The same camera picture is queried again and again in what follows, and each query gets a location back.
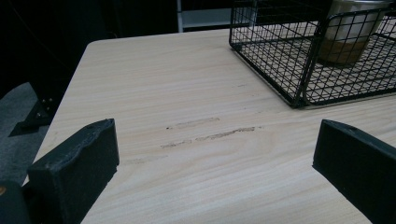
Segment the wooden table surface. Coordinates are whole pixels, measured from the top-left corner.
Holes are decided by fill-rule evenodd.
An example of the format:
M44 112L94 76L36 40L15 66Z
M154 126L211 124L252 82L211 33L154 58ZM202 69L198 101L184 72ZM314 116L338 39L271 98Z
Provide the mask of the wooden table surface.
M228 31L91 43L38 152L114 118L120 166L83 223L368 223L312 168L320 122L396 146L396 97L286 105Z

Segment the metal grid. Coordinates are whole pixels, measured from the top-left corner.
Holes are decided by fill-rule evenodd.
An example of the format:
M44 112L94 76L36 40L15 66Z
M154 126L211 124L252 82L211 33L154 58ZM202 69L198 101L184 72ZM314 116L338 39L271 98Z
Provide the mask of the metal grid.
M234 1L230 45L292 106L327 105L395 92L396 19L385 16L378 22L379 28L370 36L358 61L338 64L323 60L332 57L332 53L324 55L320 51L326 30L345 25L335 22L344 17L372 18L368 15L375 10L326 19L325 7L307 2ZM350 50L346 58L353 53Z

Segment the wire basket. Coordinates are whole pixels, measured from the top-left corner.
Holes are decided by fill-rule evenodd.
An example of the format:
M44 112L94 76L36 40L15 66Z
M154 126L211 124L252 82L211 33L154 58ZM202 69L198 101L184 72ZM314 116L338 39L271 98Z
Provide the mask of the wire basket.
M230 45L292 107L396 92L395 9L326 17L328 7L310 2L235 0ZM367 24L367 36L326 35Z

